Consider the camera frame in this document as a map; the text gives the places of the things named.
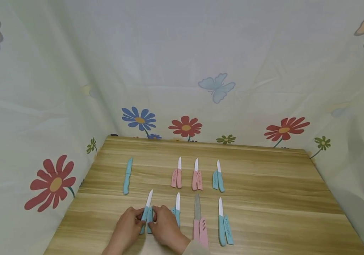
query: person's right hand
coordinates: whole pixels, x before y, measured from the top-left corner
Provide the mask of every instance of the person's right hand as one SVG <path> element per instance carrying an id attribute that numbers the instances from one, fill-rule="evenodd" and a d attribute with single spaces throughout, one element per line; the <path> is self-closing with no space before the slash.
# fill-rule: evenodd
<path id="1" fill-rule="evenodd" d="M 182 255 L 190 243 L 190 239 L 184 236 L 178 227 L 173 213 L 166 206 L 152 206 L 155 212 L 154 222 L 148 225 L 152 230 L 155 239 L 162 245 L 166 245 L 176 254 Z"/>

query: person's left hand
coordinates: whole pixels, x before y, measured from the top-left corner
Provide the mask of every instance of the person's left hand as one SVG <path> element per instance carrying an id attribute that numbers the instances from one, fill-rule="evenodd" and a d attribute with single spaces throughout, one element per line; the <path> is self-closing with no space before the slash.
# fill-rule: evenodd
<path id="1" fill-rule="evenodd" d="M 135 210 L 133 207 L 129 207 L 121 215 L 102 255 L 122 255 L 136 242 L 142 226 L 145 225 L 145 222 L 141 221 L 143 212 L 144 208 Z"/>

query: red flower print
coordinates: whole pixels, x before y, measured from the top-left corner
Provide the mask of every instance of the red flower print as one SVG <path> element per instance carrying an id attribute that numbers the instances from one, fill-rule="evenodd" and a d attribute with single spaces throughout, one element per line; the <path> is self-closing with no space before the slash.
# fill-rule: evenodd
<path id="1" fill-rule="evenodd" d="M 181 134 L 182 137 L 189 136 L 190 140 L 190 137 L 195 136 L 195 134 L 200 134 L 199 129 L 201 128 L 202 124 L 196 122 L 196 118 L 189 121 L 188 116 L 183 116 L 181 121 L 173 120 L 172 124 L 174 124 L 174 126 L 169 126 L 169 129 L 176 129 L 173 131 L 174 134 Z"/>
<path id="2" fill-rule="evenodd" d="M 67 197 L 67 191 L 64 190 L 64 187 L 69 188 L 74 196 L 74 191 L 72 190 L 71 186 L 75 183 L 75 177 L 70 177 L 66 179 L 66 177 L 71 173 L 74 168 L 74 162 L 68 162 L 63 170 L 63 164 L 66 158 L 67 155 L 62 155 L 60 158 L 58 158 L 56 169 L 54 168 L 53 162 L 50 159 L 46 159 L 45 161 L 43 161 L 43 166 L 46 172 L 40 169 L 37 172 L 37 176 L 44 181 L 39 179 L 34 180 L 30 185 L 30 189 L 33 191 L 40 189 L 45 190 L 42 191 L 38 196 L 30 199 L 24 205 L 24 209 L 30 210 L 33 207 L 42 203 L 43 201 L 46 201 L 37 209 L 37 211 L 40 213 L 50 206 L 53 199 L 53 209 L 56 209 L 60 199 L 64 200 Z"/>
<path id="3" fill-rule="evenodd" d="M 269 137 L 267 137 L 267 139 L 271 139 L 271 141 L 275 142 L 278 139 L 281 140 L 289 140 L 291 138 L 290 134 L 302 134 L 304 132 L 303 128 L 305 126 L 308 126 L 310 123 L 309 122 L 305 122 L 300 124 L 303 120 L 305 120 L 304 117 L 299 118 L 297 120 L 297 118 L 285 118 L 281 121 L 281 126 L 275 126 L 275 125 L 271 125 L 267 127 L 267 130 L 270 130 L 271 132 L 267 132 L 264 135 L 268 135 Z"/>

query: wood grain surface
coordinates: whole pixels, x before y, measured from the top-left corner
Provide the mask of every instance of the wood grain surface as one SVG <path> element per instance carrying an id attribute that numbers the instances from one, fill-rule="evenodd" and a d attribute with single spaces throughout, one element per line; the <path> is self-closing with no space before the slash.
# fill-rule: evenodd
<path id="1" fill-rule="evenodd" d="M 182 189 L 170 187 L 182 157 Z M 128 159 L 130 193 L 123 195 Z M 203 191 L 192 191 L 195 159 Z M 212 189 L 220 160 L 225 192 Z M 171 208 L 181 193 L 181 231 L 192 238 L 195 194 L 201 198 L 209 249 L 216 254 L 361 255 L 364 245 L 303 150 L 107 137 L 45 254 L 99 255 L 129 206 Z M 221 247 L 218 199 L 230 220 L 234 246 Z M 172 254 L 150 234 L 126 254 Z"/>

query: fabric backdrop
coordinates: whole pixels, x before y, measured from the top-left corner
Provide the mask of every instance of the fabric backdrop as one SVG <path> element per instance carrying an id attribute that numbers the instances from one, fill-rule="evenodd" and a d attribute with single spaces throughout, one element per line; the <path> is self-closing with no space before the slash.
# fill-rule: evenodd
<path id="1" fill-rule="evenodd" d="M 14 0 L 0 22 L 0 251 L 42 254 L 109 134 L 303 148 L 364 242 L 364 1 Z M 42 185 L 69 198 L 31 208 Z"/>

